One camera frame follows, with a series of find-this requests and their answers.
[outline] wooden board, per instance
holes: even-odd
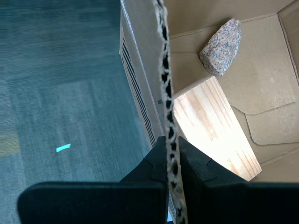
[[[247,181],[261,172],[215,77],[192,84],[175,98],[175,118],[191,144]]]

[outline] corrugated cardboard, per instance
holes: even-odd
[[[163,131],[124,11],[121,11],[120,55],[149,146],[153,147]]]
[[[270,171],[275,168],[283,170],[281,166],[284,163],[291,164],[292,157],[296,161],[292,153],[299,148],[299,143],[296,143],[299,136],[299,79],[296,79],[299,63],[299,0],[292,2],[166,1],[169,29],[173,35],[170,44],[175,92],[210,75],[197,53],[229,18],[243,20],[239,53],[223,79],[217,79],[230,104],[239,109],[235,112],[236,117],[258,161],[264,165],[265,171],[259,175],[260,180],[281,180],[284,172],[279,175],[275,171],[275,176],[275,172]],[[121,0],[121,3],[128,24],[126,29],[131,36],[131,41],[126,44],[156,138],[163,134],[164,119],[162,107],[158,104],[160,84],[157,68],[161,41],[157,36],[155,11],[152,0]],[[285,170],[294,174],[296,167],[286,165]]]

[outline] pink speckled rock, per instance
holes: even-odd
[[[212,36],[199,54],[208,72],[224,75],[238,52],[241,33],[240,21],[231,19]]]

